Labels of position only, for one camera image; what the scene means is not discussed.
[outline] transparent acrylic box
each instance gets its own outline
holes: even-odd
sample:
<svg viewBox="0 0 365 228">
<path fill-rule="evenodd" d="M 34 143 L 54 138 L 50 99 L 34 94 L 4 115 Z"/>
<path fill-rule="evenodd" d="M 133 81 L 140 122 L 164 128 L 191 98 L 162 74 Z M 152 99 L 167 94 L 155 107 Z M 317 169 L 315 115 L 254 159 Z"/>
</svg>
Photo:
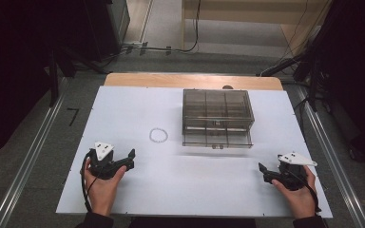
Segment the transparent acrylic box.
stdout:
<svg viewBox="0 0 365 228">
<path fill-rule="evenodd" d="M 214 149 L 250 148 L 254 122 L 245 90 L 185 89 L 182 145 Z"/>
</svg>

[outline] white table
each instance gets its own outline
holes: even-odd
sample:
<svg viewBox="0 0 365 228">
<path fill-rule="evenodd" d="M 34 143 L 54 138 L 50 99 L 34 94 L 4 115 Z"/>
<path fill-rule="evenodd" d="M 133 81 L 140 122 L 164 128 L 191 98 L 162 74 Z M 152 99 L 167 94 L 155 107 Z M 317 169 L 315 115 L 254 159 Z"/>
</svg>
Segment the white table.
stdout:
<svg viewBox="0 0 365 228">
<path fill-rule="evenodd" d="M 182 146 L 182 88 L 102 86 L 91 110 L 57 213 L 86 212 L 79 170 L 97 141 L 115 145 L 114 159 L 136 149 L 135 168 L 122 179 L 113 213 L 134 216 L 291 217 L 284 197 L 265 183 L 258 162 L 277 171 L 278 154 L 310 158 L 285 91 L 249 90 L 255 116 L 250 149 Z M 149 139 L 153 128 L 168 134 Z M 320 213 L 332 213 L 317 178 Z"/>
</svg>

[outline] wooden panel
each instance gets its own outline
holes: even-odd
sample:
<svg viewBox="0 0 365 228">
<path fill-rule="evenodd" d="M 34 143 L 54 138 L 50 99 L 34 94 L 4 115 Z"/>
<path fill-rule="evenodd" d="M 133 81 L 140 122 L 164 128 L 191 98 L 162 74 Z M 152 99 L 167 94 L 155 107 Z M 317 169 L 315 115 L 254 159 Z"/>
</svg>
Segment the wooden panel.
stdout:
<svg viewBox="0 0 365 228">
<path fill-rule="evenodd" d="M 157 73 L 111 73 L 105 86 L 187 87 L 221 89 L 283 90 L 280 80 L 274 77 L 220 76 L 206 74 L 157 74 Z"/>
<path fill-rule="evenodd" d="M 185 19 L 195 18 L 198 0 L 183 1 Z M 308 0 L 307 11 L 319 13 L 325 2 Z M 200 19 L 296 25 L 305 3 L 305 0 L 202 0 Z"/>
<path fill-rule="evenodd" d="M 298 17 L 298 21 L 295 25 L 280 25 L 283 34 L 286 38 L 287 43 L 292 50 L 293 55 L 299 54 L 304 46 L 307 44 L 307 40 L 310 36 L 314 35 L 315 28 L 323 24 L 325 16 L 331 6 L 331 0 L 321 0 L 321 4 L 309 5 L 303 3 L 303 11 L 305 11 L 304 16 Z"/>
<path fill-rule="evenodd" d="M 200 19 L 281 24 L 290 49 L 296 55 L 303 50 L 315 27 L 323 23 L 331 1 L 202 0 Z M 182 21 L 195 18 L 198 0 L 182 0 L 182 8 Z"/>
</svg>

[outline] cable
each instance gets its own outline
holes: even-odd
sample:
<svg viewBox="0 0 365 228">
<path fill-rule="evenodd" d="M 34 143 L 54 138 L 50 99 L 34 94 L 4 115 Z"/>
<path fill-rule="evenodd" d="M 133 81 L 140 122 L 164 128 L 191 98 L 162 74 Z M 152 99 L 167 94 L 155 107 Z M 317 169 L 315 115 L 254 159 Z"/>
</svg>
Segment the cable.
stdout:
<svg viewBox="0 0 365 228">
<path fill-rule="evenodd" d="M 296 71 L 296 69 L 293 69 L 293 65 L 290 66 L 290 68 L 293 70 L 293 71 Z"/>
<path fill-rule="evenodd" d="M 286 73 L 284 70 L 281 70 L 280 72 L 282 72 L 284 75 L 289 75 L 289 73 Z"/>
<path fill-rule="evenodd" d="M 300 121 L 299 121 L 299 125 L 300 125 L 300 131 L 301 134 L 303 135 L 304 141 L 306 141 L 306 137 L 305 137 L 305 133 L 304 133 L 304 124 L 303 124 L 303 111 L 304 111 L 304 107 L 306 102 L 308 101 L 308 97 L 304 98 L 300 103 L 298 103 L 295 107 L 293 107 L 293 110 L 296 110 L 299 107 L 299 117 L 300 117 Z"/>
<path fill-rule="evenodd" d="M 310 88 L 309 85 L 305 84 L 305 83 L 298 83 L 298 82 L 282 82 L 283 85 L 296 85 L 296 86 L 303 86 L 306 88 Z"/>
<path fill-rule="evenodd" d="M 97 177 L 93 180 L 93 182 L 91 183 L 91 185 L 88 187 L 88 189 L 87 189 L 87 195 L 88 195 L 88 193 L 90 192 L 90 188 L 91 188 L 91 186 L 93 186 L 93 183 L 100 177 L 100 175 L 102 174 L 102 172 L 103 172 L 103 167 L 102 167 L 102 169 L 100 170 L 100 172 L 99 172 L 99 174 L 97 175 Z"/>
<path fill-rule="evenodd" d="M 157 50 L 157 51 L 176 51 L 176 52 L 182 52 L 182 53 L 190 52 L 191 50 L 193 50 L 198 45 L 198 38 L 199 38 L 198 22 L 200 20 L 200 12 L 201 12 L 201 0 L 198 2 L 196 18 L 193 20 L 193 23 L 195 22 L 194 30 L 195 30 L 195 36 L 196 37 L 195 37 L 194 46 L 192 46 L 192 48 L 190 48 L 190 49 L 178 49 L 178 48 L 174 49 L 174 48 L 161 48 L 161 47 L 134 47 L 133 49 Z"/>
<path fill-rule="evenodd" d="M 89 151 L 85 155 L 85 158 L 83 159 L 82 169 L 81 169 L 82 192 L 83 192 L 83 197 L 85 198 L 85 207 L 86 207 L 88 212 L 91 212 L 91 206 L 90 206 L 90 203 L 88 202 L 87 193 L 86 193 L 86 190 L 85 190 L 85 164 L 86 164 L 87 158 L 91 156 L 91 153 L 92 152 Z"/>
<path fill-rule="evenodd" d="M 283 57 L 285 57 L 285 56 L 287 55 L 287 54 L 286 54 L 286 51 L 287 51 L 287 49 L 290 47 L 290 44 L 292 43 L 293 37 L 295 37 L 295 35 L 296 35 L 296 32 L 297 32 L 297 30 L 298 30 L 298 25 L 300 25 L 300 22 L 301 22 L 301 20 L 303 19 L 304 14 L 306 14 L 307 7 L 308 7 L 308 0 L 306 0 L 306 7 L 305 7 L 305 9 L 304 9 L 304 12 L 303 12 L 303 14 L 301 14 L 300 20 L 298 20 L 298 24 L 297 24 L 297 25 L 296 25 L 296 27 L 295 27 L 295 32 L 293 33 L 292 37 L 290 38 L 289 43 L 287 43 L 287 47 L 286 47 L 285 51 L 283 52 L 283 56 L 280 58 L 280 61 L 283 59 Z"/>
<path fill-rule="evenodd" d="M 291 53 L 291 52 L 288 52 L 288 53 L 286 53 L 286 52 L 287 52 L 288 48 L 290 47 L 290 43 L 292 43 L 292 40 L 293 40 L 293 38 L 294 38 L 294 37 L 295 37 L 295 35 L 296 35 L 296 32 L 297 32 L 297 30 L 298 30 L 298 26 L 300 25 L 300 22 L 301 22 L 301 20 L 303 19 L 304 14 L 305 14 L 305 13 L 306 13 L 306 11 L 307 11 L 307 8 L 308 8 L 308 0 L 306 0 L 306 6 L 305 6 L 305 9 L 304 9 L 304 12 L 301 14 L 301 17 L 300 17 L 300 19 L 298 20 L 298 24 L 297 24 L 297 25 L 296 25 L 296 27 L 295 27 L 295 32 L 293 33 L 292 37 L 290 38 L 290 41 L 289 41 L 289 43 L 287 44 L 287 47 L 286 47 L 285 51 L 283 52 L 283 56 L 282 56 L 279 60 L 277 60 L 273 66 L 271 66 L 271 67 L 266 68 L 265 70 L 263 70 L 263 71 L 259 74 L 259 76 L 260 76 L 260 77 L 262 77 L 262 73 L 263 73 L 263 72 L 265 72 L 266 70 L 268 70 L 268 69 L 271 69 L 271 68 L 273 68 L 273 67 L 278 66 L 278 65 L 279 65 L 279 64 L 283 61 L 284 57 L 286 57 L 287 55 L 289 55 L 289 54 Z M 308 36 L 308 37 L 307 37 L 307 39 L 305 39 L 303 42 L 301 42 L 299 45 L 297 45 L 297 46 L 296 46 L 295 48 L 293 48 L 293 49 L 296 49 L 296 48 L 298 48 L 298 47 L 302 46 L 305 42 L 307 42 L 307 41 L 308 41 L 308 39 L 309 39 L 310 37 L 314 36 L 314 35 L 316 34 L 316 32 L 317 32 L 317 31 L 315 31 L 312 35 Z"/>
<path fill-rule="evenodd" d="M 108 66 L 112 61 L 114 61 L 115 57 L 126 54 L 126 51 L 127 51 L 127 49 L 121 49 L 120 53 L 108 56 L 108 58 L 110 58 L 110 60 L 107 63 L 105 63 L 101 66 L 97 66 L 97 67 L 106 67 L 106 66 Z M 76 66 L 77 70 L 90 70 L 91 69 L 89 67 L 82 67 L 82 66 L 77 66 L 77 65 L 75 65 L 75 66 Z"/>
<path fill-rule="evenodd" d="M 310 187 L 310 185 L 305 182 L 304 180 L 302 180 L 301 178 L 299 178 L 296 174 L 292 173 L 289 169 L 286 169 L 286 172 L 288 172 L 290 175 L 292 175 L 292 177 L 296 178 L 297 180 L 299 180 L 301 183 L 304 184 L 304 186 L 307 187 L 307 189 L 310 191 L 311 196 L 313 197 L 314 203 L 315 203 L 315 211 L 316 212 L 320 212 L 321 209 L 319 209 L 318 207 L 318 197 L 317 197 L 317 193 L 314 191 L 313 188 Z"/>
</svg>

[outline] right hand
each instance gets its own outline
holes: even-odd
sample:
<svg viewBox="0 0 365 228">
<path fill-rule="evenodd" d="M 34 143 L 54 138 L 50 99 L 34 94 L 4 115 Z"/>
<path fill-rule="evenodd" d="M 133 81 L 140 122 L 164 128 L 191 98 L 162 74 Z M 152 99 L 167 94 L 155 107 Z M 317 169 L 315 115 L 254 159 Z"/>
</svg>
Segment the right hand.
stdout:
<svg viewBox="0 0 365 228">
<path fill-rule="evenodd" d="M 307 182 L 309 186 L 316 191 L 316 176 L 311 172 L 311 170 L 304 165 L 304 169 L 307 174 Z M 303 219 L 308 217 L 313 217 L 316 214 L 316 204 L 310 193 L 310 190 L 304 186 L 296 191 L 288 190 L 281 182 L 278 180 L 272 180 L 274 186 L 280 191 L 280 193 L 288 200 L 290 209 L 292 210 L 295 219 Z"/>
<path fill-rule="evenodd" d="M 97 179 L 90 173 L 90 163 L 90 160 L 86 161 L 83 172 L 85 172 L 86 179 L 85 189 L 87 190 L 91 186 L 88 197 L 90 198 L 92 212 L 109 217 L 112 204 L 117 195 L 117 186 L 126 172 L 126 166 L 121 167 L 113 178 L 102 180 Z"/>
</svg>

